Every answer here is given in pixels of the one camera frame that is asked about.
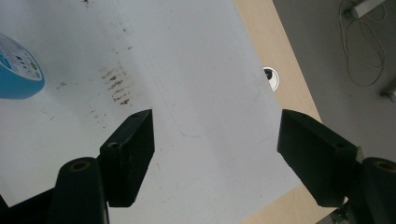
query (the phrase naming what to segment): gray floor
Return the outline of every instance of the gray floor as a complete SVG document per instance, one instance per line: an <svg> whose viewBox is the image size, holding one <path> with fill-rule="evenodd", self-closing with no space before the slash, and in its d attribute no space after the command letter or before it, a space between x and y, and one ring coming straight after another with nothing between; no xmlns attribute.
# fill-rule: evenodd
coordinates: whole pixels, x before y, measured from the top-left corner
<svg viewBox="0 0 396 224"><path fill-rule="evenodd" d="M387 57L384 75L370 87L359 87L348 77L339 25L341 0L274 3L324 124L361 146L365 156L396 161L396 104L379 96L396 80L396 1L385 2L388 15L383 22L364 19L373 26ZM383 8L376 8L370 15L380 19ZM358 27L350 30L349 46L361 60L379 62ZM358 81L375 77L377 71L353 65Z"/></svg>

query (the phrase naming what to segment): cable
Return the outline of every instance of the cable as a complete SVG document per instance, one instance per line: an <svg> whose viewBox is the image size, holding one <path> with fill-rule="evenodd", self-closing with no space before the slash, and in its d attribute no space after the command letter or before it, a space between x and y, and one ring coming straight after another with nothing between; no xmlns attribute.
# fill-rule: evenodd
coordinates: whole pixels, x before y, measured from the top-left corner
<svg viewBox="0 0 396 224"><path fill-rule="evenodd" d="M345 53L345 55L347 56L347 60L346 60L346 64L347 64L347 74L348 74L348 76L349 76L349 79L350 79L355 85L361 86L361 87L369 87L369 86L374 85L374 84L382 77L382 75L383 75L383 73L384 73L384 70L385 70L385 60L386 60L385 50L384 50L384 47L383 47L381 41L379 40L378 36L376 35L376 33L375 33L373 27L372 27L367 21L364 21L363 19L356 19L356 20L350 22L350 23L347 25L347 27L346 27L346 34L345 34L342 18L343 18L343 16L345 15L345 14L343 14L343 6L344 6L344 4L345 4L346 1L350 1L350 2L354 3L355 6L356 6L358 3L357 3L355 0L344 0L344 1L341 3L340 8L339 8L339 21L340 21L340 26L341 26L341 34L342 34L342 38L343 38L344 53ZM384 6L383 4L381 4L381 6L382 6L382 8L384 8L384 16L383 16L383 18L381 18L380 20L376 21L376 20L374 20L373 18L369 17L367 14L366 14L364 17L367 17L368 20L373 21L373 22L381 22L381 21L384 21L385 18L387 17L387 15L388 15L388 12L387 12L387 9L385 8L385 6ZM358 59L356 59L356 58L354 58L354 57L351 56L351 54L350 54L350 52L349 52L348 36L349 36L349 29L350 29L350 27L351 27L352 25L354 25L354 24L358 24L358 25L359 25L359 27L361 28L361 33L362 33L363 36L364 36L364 39L375 49L376 54L377 54L377 55L379 56L379 58L381 59L380 65L377 65L377 66L375 66L375 65L370 65L370 64L368 64L368 63L365 63L365 62L363 62L363 61L360 61L360 60L358 60ZM370 40L370 38L367 36L366 32L364 31L363 26L366 26L366 27L369 29L369 31L373 34L373 36L375 37L375 41L378 43L378 45L379 45L380 48L378 48L378 47L376 46L376 44L375 44L372 40ZM359 83L359 82L358 82L357 80L355 80L355 78L351 75L351 72L350 72L350 61L353 61L353 62L355 62L355 63L358 63L358 64L360 64L360 65L363 65L363 66L365 66L365 67L368 67L368 68L371 68L371 69L374 69L374 70L378 70L378 69L379 69L379 74L378 74L378 75L375 77L375 79L374 79L372 82L370 82L370 83L365 83L365 84L364 84L364 83Z"/></svg>

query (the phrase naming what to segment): white cable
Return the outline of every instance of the white cable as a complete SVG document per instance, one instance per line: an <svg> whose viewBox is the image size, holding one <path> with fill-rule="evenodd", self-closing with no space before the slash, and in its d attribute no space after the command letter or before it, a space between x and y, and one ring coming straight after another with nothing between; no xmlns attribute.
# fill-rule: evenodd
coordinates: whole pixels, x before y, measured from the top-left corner
<svg viewBox="0 0 396 224"><path fill-rule="evenodd" d="M358 85L358 86L363 86L363 87L372 86L373 84L375 84L375 83L382 77L382 75L383 75L383 73L384 73L384 70L385 70L385 60L386 60L385 50L384 50L384 47L383 47L381 41L379 40L378 36L376 35L376 33L375 33L373 27L372 27L367 21L364 21L363 19L356 19L356 20L350 22L349 25L346 27L346 34L344 34L344 25L343 25L343 22L342 22L342 18L343 18L343 16L344 16L344 15L343 15L343 5L345 4L346 1L353 2L354 4L357 4L357 2L354 1L354 0L344 0L344 1L341 3L340 8L339 8L339 21L340 21L340 26L341 26L341 34L342 34L342 38L343 38L344 53L345 53L345 55L347 56L347 60L346 60L346 63L347 63L347 74L348 74L350 80L351 80L353 83L355 83L356 85ZM381 18L380 20L375 21L375 20L373 20L371 17L369 17L368 15L366 15L366 16L364 16L364 17L367 17L370 21L373 21L373 22L381 22L381 21L384 21L385 18L387 17L388 12L387 12L387 9L385 8L384 5L381 5L381 6L382 6L382 8L384 8L384 16L383 16L383 18ZM364 39L375 49L376 54L377 54L377 55L379 56L379 58L381 59L380 65L370 65L370 64L368 64L368 63L365 63L365 62L363 62L363 61L360 61L360 60L358 60L358 59L356 59L356 58L354 58L354 57L351 56L351 54L350 54L350 52L349 52L349 45L348 45L348 34L349 34L349 29L350 29L350 27L351 27L353 24L356 24L356 23L360 26L361 32L362 32L362 34L363 34L363 36L364 36ZM370 40L370 38L366 35L366 32L365 32L364 29L363 29L363 26L366 26L367 28L369 28L369 31L370 31L370 32L373 34L373 36L375 37L375 41L376 41L376 42L378 43L378 45L380 46L380 49L379 49L379 48L373 43L373 41ZM365 66L365 67L368 67L368 68L371 68L371 69L374 69L374 70L378 70L378 69L379 69L379 74L378 74L378 75L375 77L375 79L374 79L372 82L370 82L370 83L365 83L365 84L359 83L359 82L358 82L357 80L355 80L355 78L351 75L351 72L350 72L350 61L355 62L355 63L358 63L358 64L360 64L360 65L363 65L363 66Z"/></svg>

